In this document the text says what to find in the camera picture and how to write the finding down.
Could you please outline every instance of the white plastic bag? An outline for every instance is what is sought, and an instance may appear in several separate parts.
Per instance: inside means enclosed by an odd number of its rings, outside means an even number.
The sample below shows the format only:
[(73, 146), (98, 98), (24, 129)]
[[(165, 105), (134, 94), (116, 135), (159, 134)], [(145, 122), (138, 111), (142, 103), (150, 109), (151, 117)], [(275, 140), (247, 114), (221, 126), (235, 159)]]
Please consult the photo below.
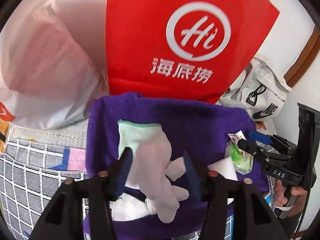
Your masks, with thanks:
[(47, 130), (84, 119), (102, 74), (52, 9), (21, 3), (0, 33), (0, 118)]

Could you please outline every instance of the finger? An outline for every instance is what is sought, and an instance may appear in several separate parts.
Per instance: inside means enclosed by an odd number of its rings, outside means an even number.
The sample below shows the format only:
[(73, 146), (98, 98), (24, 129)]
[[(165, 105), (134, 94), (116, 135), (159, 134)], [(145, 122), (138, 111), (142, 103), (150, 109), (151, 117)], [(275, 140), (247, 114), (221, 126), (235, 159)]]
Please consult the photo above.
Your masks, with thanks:
[(288, 202), (288, 199), (285, 196), (282, 196), (282, 197), (276, 198), (276, 201), (284, 205)]
[(266, 126), (265, 126), (264, 123), (261, 122), (261, 121), (256, 122), (256, 125), (257, 125), (257, 129), (258, 129), (258, 130), (259, 130), (259, 129), (267, 130)]
[(280, 198), (284, 195), (284, 188), (282, 187), (281, 181), (276, 182), (274, 187), (275, 198)]
[(280, 203), (279, 201), (276, 201), (276, 200), (273, 201), (273, 204), (274, 204), (275, 206), (277, 206), (277, 207), (282, 207), (282, 206), (283, 206), (282, 203)]
[(294, 202), (294, 205), (302, 205), (304, 206), (304, 204), (306, 203), (306, 200), (307, 200), (307, 196), (305, 195), (299, 195), (296, 199), (296, 201)]
[(306, 196), (307, 194), (308, 192), (304, 190), (301, 186), (291, 188), (291, 195), (293, 196), (298, 196), (298, 195)]
[(171, 161), (168, 167), (165, 169), (165, 174), (171, 179), (172, 181), (176, 181), (180, 178), (183, 174), (187, 171), (186, 166), (184, 165), (183, 157), (179, 157), (174, 161)]

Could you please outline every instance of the haidilao logo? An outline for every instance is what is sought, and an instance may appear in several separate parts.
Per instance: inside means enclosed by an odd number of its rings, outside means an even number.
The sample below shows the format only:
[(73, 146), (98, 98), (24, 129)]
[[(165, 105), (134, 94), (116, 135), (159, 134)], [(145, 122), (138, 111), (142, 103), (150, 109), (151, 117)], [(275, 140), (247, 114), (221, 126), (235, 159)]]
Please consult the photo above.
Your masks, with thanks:
[(205, 61), (220, 54), (231, 37), (226, 14), (207, 2), (191, 2), (170, 17), (166, 38), (170, 49), (189, 61)]

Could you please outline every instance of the white cloth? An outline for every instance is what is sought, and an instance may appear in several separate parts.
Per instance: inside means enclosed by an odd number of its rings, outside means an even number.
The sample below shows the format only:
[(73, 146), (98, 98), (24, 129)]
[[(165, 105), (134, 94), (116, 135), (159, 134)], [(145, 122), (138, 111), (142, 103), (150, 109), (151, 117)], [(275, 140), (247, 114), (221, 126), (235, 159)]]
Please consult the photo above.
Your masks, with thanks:
[[(171, 144), (159, 124), (137, 124), (120, 120), (119, 125), (119, 157), (125, 147), (130, 147), (133, 153), (132, 165), (126, 181), (126, 186), (140, 189), (146, 196), (146, 207), (149, 214), (158, 214), (164, 223), (173, 221), (179, 201), (189, 197), (189, 192), (177, 186), (171, 185), (169, 178), (178, 179), (185, 173), (183, 158), (170, 162)], [(118, 203), (130, 201), (131, 204)], [(133, 203), (133, 199), (124, 197), (114, 203), (116, 219), (128, 219), (129, 215), (123, 215), (123, 208), (129, 205), (129, 209), (140, 206), (141, 203)]]
[(135, 220), (151, 214), (151, 207), (149, 209), (146, 203), (126, 193), (123, 193), (117, 201), (110, 201), (110, 208), (111, 218), (114, 221)]
[(171, 145), (164, 132), (158, 132), (149, 140), (143, 141), (136, 152), (136, 181), (140, 191), (154, 201), (159, 219), (171, 223), (179, 208), (179, 200), (189, 197), (189, 192), (171, 185), (165, 176), (165, 169), (170, 162)]

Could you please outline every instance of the snack packet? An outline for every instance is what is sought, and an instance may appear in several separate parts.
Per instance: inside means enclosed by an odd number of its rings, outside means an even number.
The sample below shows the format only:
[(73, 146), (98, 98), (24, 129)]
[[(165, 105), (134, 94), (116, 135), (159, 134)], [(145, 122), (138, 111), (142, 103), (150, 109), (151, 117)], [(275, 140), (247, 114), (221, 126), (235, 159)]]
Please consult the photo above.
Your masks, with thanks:
[(253, 155), (240, 150), (237, 143), (240, 139), (246, 140), (242, 131), (237, 133), (228, 133), (231, 141), (228, 141), (225, 149), (225, 158), (231, 157), (235, 170), (242, 175), (252, 171)]

